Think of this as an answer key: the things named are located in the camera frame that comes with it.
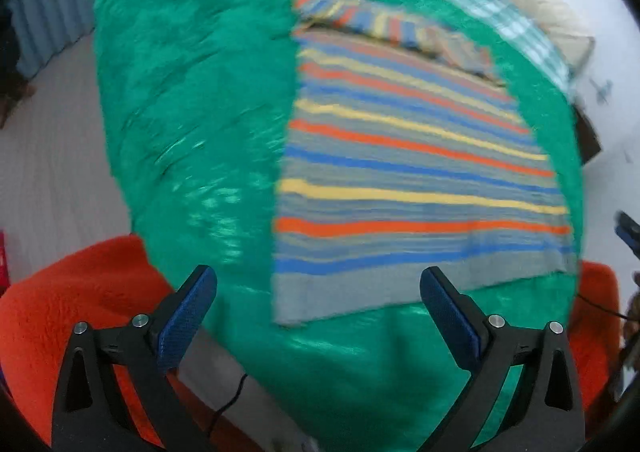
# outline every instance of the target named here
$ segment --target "silver bolt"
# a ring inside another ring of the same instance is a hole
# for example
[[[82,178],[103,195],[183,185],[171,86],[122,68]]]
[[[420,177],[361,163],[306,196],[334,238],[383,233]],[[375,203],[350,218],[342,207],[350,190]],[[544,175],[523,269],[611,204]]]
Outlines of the silver bolt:
[[[551,329],[556,335],[559,335],[560,333],[562,333],[562,331],[564,331],[562,324],[555,321],[549,322],[549,329]]]
[[[505,324],[504,318],[502,318],[500,315],[491,315],[489,317],[489,324],[491,324],[493,327],[503,327]]]
[[[74,326],[74,333],[76,335],[81,335],[82,333],[84,333],[87,330],[88,327],[89,327],[89,324],[87,324],[86,322],[78,322]]]
[[[135,327],[144,327],[148,322],[149,322],[149,317],[145,314],[136,315],[131,320],[131,323]]]

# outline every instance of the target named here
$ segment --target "green bedsheet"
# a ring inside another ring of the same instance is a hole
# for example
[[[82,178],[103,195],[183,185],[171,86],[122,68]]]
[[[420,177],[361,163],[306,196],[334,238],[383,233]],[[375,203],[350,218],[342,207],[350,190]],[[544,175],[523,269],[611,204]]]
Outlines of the green bedsheet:
[[[561,92],[448,2],[379,1],[491,48],[552,157],[580,241],[580,163]],[[422,305],[293,329],[272,322],[274,183],[296,91],[289,0],[97,0],[95,11],[108,155],[150,261],[175,287],[199,263],[215,268],[206,328],[328,452],[416,450],[468,377]],[[575,277],[554,274],[472,296],[487,313],[542,327],[566,319],[574,288]],[[484,437],[515,382],[510,375]]]

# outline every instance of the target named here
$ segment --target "black cable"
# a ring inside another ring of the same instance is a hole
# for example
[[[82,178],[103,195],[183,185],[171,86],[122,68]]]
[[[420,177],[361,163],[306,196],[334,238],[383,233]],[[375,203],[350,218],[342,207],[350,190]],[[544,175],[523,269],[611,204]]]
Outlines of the black cable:
[[[240,398],[240,394],[242,393],[242,388],[244,387],[244,381],[247,379],[248,376],[249,376],[248,374],[242,375],[242,378],[240,378],[240,383],[238,384],[238,390],[236,390],[236,394],[233,396],[231,400],[226,402],[225,405],[220,407],[216,411],[216,413],[213,415],[213,418],[211,419],[211,423],[209,423],[209,428],[207,429],[207,436],[209,436],[210,438],[211,438],[211,433],[213,432],[213,429],[216,426],[216,423],[220,419],[220,416],[222,416],[229,408],[231,408],[233,404],[238,401],[238,398]]]
[[[585,296],[581,295],[580,293],[578,293],[578,295],[576,295],[576,296],[579,299],[585,301],[590,306],[593,306],[594,308],[597,308],[599,310],[604,311],[604,313],[608,313],[610,315],[613,315],[614,317],[622,318],[622,320],[629,320],[630,322],[640,322],[640,320],[638,320],[636,318],[628,317],[626,315],[623,315],[622,313],[618,313],[617,311],[613,311],[612,309],[609,309],[609,308],[606,308],[604,306],[601,306],[600,304],[596,304],[594,301],[589,300],[588,298],[586,298]]]

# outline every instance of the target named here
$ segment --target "folded striped garment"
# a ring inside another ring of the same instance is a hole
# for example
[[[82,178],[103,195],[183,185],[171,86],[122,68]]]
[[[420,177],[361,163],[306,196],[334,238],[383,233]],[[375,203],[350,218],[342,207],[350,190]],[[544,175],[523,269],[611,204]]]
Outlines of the folded striped garment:
[[[293,0],[306,26],[274,220],[276,321],[418,302],[431,265],[460,290],[574,273],[548,155],[486,51],[339,1]]]

